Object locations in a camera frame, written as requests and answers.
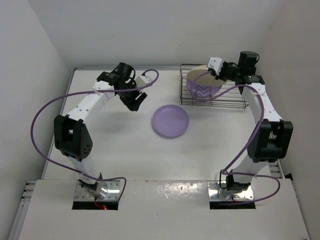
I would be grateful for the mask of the cream plate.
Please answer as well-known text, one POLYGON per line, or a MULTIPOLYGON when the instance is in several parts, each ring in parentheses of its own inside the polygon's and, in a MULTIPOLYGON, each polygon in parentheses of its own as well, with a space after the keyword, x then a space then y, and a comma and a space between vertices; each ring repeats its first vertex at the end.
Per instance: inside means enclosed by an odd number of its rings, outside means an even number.
POLYGON ((210 87, 222 86, 226 83, 226 81, 215 79, 206 65, 199 65, 192 68, 187 73, 186 79, 195 82, 196 84, 210 87))

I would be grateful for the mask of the purple plate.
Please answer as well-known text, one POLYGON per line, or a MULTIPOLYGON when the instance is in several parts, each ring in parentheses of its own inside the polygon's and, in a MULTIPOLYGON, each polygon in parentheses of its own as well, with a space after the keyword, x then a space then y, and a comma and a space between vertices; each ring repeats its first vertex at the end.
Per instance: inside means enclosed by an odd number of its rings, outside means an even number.
POLYGON ((194 99, 208 100, 216 95, 222 88, 219 86, 209 86, 204 84, 193 83, 191 80, 186 80, 187 90, 194 99))
POLYGON ((177 138, 183 135, 189 127, 189 115, 180 106, 167 104, 159 107, 153 114, 151 124, 153 129, 166 138, 177 138))

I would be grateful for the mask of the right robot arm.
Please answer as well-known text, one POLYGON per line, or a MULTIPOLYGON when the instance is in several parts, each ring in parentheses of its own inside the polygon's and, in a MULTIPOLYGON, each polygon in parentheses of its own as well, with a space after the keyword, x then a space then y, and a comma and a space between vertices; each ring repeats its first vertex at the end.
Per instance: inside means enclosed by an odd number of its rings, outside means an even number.
POLYGON ((236 157, 219 173, 225 176, 224 190, 242 192, 252 179, 270 163, 283 159, 288 151, 294 126, 276 111, 262 76, 256 74, 260 56, 242 51, 238 63, 224 62, 217 79, 232 81, 248 103, 255 127, 247 143, 236 157))

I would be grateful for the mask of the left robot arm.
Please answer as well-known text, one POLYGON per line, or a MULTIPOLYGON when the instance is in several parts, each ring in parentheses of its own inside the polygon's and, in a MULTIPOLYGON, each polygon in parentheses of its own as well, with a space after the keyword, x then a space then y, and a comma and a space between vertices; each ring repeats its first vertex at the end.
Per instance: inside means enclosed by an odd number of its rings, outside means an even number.
POLYGON ((66 115, 54 119, 54 145, 66 156, 77 171, 80 171, 81 187, 92 196, 98 196, 106 184, 99 183, 102 174, 90 157, 93 141, 88 127, 95 116, 114 96, 119 96, 122 103, 132 112, 138 111, 140 104, 147 97, 139 88, 151 83, 145 74, 136 76, 134 68, 126 63, 111 72, 102 72, 82 101, 66 115))

